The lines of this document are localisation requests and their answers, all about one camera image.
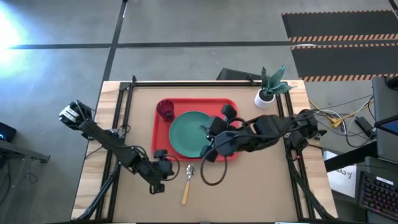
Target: green plate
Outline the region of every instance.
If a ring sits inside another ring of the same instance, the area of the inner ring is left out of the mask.
[[[200,157],[202,147],[209,144],[206,133],[200,126],[208,120],[209,116],[199,111],[189,111],[178,116],[169,131],[173,148],[185,157]]]

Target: wooden spoon handle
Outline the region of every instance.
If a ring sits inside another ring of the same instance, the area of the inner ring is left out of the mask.
[[[181,201],[181,204],[182,204],[182,205],[186,205],[186,204],[187,204],[187,201],[188,201],[188,193],[189,193],[189,180],[188,180],[187,183],[185,184],[184,194],[182,195],[182,201]]]

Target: keyboard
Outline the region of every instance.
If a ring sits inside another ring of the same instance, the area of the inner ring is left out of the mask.
[[[398,221],[398,183],[361,173],[359,206]]]

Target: spoon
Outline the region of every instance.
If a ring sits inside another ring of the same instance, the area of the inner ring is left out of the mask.
[[[182,205],[187,204],[188,193],[189,193],[189,182],[190,182],[190,179],[193,177],[194,173],[195,173],[195,166],[193,164],[189,164],[187,167],[188,180],[187,180],[187,183],[185,184],[184,194],[182,196],[182,201],[181,201]]]

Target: red cup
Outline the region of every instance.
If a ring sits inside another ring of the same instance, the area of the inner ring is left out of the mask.
[[[163,118],[165,122],[172,122],[174,120],[174,104],[170,100],[162,100],[158,102],[156,111]]]

